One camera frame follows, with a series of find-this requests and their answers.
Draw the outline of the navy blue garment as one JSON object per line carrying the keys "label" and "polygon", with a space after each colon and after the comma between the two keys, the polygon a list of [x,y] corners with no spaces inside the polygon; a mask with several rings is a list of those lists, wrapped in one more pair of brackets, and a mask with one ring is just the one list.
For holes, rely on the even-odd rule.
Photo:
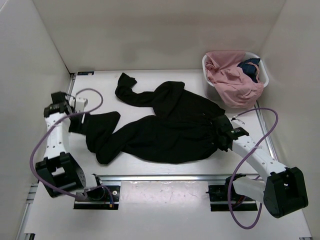
{"label": "navy blue garment", "polygon": [[240,62],[237,67],[241,68],[243,73],[247,75],[254,83],[259,82],[259,63],[260,58],[249,58]]}

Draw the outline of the white plastic laundry basket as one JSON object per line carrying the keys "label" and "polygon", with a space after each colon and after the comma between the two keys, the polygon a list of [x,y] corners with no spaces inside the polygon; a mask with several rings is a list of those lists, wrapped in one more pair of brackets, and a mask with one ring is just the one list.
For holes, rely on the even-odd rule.
{"label": "white plastic laundry basket", "polygon": [[[251,58],[259,58],[260,62],[258,64],[259,68],[259,80],[263,83],[263,87],[266,88],[269,84],[269,76],[267,74],[264,62],[262,58],[255,53],[246,51],[245,55],[243,56],[242,61],[246,61]],[[222,101],[220,95],[218,94],[217,90],[215,89],[214,85],[208,80],[207,77],[207,72],[206,72],[206,67],[205,63],[207,60],[207,55],[205,54],[201,60],[202,63],[202,71],[203,71],[203,77],[202,77],[202,83],[203,83],[203,89],[204,89],[204,94],[205,96],[212,101]]]}

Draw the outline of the pink trousers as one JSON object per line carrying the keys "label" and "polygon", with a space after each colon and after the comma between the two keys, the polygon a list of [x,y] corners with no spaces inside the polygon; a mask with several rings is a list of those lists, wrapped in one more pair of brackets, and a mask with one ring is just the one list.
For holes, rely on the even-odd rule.
{"label": "pink trousers", "polygon": [[230,108],[250,109],[262,95],[264,83],[255,83],[238,64],[243,61],[242,50],[216,50],[206,53],[205,69],[222,101]]}

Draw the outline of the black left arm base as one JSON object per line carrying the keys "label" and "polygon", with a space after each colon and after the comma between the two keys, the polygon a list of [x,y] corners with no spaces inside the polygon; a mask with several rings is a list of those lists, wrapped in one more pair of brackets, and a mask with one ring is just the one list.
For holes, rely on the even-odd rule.
{"label": "black left arm base", "polygon": [[85,199],[75,200],[74,210],[118,210],[121,196],[120,182],[111,182],[110,184],[101,182],[101,187],[92,187],[85,189],[81,193]]}

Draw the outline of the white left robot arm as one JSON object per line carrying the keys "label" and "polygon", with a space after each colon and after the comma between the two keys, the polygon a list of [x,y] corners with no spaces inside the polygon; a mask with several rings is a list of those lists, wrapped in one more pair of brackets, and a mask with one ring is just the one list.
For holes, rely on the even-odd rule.
{"label": "white left robot arm", "polygon": [[65,192],[84,188],[85,173],[70,153],[69,134],[84,133],[86,98],[58,91],[51,94],[52,103],[44,111],[47,130],[43,160],[35,164],[36,173],[47,183]]}

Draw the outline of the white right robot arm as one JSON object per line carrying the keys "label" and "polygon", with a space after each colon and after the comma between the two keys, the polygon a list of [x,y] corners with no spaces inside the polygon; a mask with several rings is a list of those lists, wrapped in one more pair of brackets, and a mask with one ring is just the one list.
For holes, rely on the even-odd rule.
{"label": "white right robot arm", "polygon": [[240,196],[249,197],[263,204],[277,219],[308,206],[305,179],[299,168],[289,168],[273,159],[246,130],[225,115],[213,119],[212,125],[218,136],[218,146],[241,156],[262,178],[257,181],[233,173],[226,179],[224,188],[229,202]]}

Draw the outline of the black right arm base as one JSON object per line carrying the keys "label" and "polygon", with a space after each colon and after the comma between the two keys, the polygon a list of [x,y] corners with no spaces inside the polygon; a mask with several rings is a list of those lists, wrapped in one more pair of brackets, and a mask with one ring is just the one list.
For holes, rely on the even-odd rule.
{"label": "black right arm base", "polygon": [[[209,185],[208,191],[211,212],[228,212],[227,187],[225,185]],[[255,200],[236,193],[231,194],[231,206],[235,212],[257,211]]]}

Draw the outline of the aluminium frame rail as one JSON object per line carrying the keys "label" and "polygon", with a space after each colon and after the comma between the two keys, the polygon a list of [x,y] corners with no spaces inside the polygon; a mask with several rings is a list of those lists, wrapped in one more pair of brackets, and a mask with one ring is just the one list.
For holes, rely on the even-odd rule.
{"label": "aluminium frame rail", "polygon": [[[136,78],[136,92],[153,91],[166,81],[181,81],[185,88],[205,97],[203,71],[120,70],[76,75],[69,92],[98,90],[103,105],[94,112],[118,111],[117,129],[153,114],[115,96],[122,72]],[[104,183],[120,182],[118,210],[76,210],[68,196],[51,198],[42,183],[33,194],[24,217],[25,240],[311,240],[302,210],[282,218],[263,208],[257,225],[241,229],[229,212],[211,212],[208,185],[222,184],[242,159],[233,152],[218,151],[211,158],[179,165],[151,163],[121,153],[108,166],[98,164],[87,150],[85,138],[69,137],[70,150],[88,179],[95,173]]]}

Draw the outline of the blue label sticker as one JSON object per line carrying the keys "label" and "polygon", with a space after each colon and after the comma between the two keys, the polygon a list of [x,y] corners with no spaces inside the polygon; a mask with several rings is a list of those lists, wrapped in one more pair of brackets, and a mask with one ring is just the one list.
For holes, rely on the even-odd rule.
{"label": "blue label sticker", "polygon": [[78,71],[77,75],[78,76],[93,76],[94,75],[94,71]]}

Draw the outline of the black trousers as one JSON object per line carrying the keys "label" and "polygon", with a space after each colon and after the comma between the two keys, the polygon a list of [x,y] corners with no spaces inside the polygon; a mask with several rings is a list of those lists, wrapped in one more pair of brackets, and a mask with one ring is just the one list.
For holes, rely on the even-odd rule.
{"label": "black trousers", "polygon": [[187,91],[185,84],[166,81],[154,91],[135,93],[136,80],[123,73],[115,90],[122,102],[140,108],[152,108],[153,115],[116,126],[116,111],[86,115],[85,141],[97,161],[108,165],[121,152],[140,159],[181,164],[209,158],[218,150],[213,120],[225,115],[216,103]]}

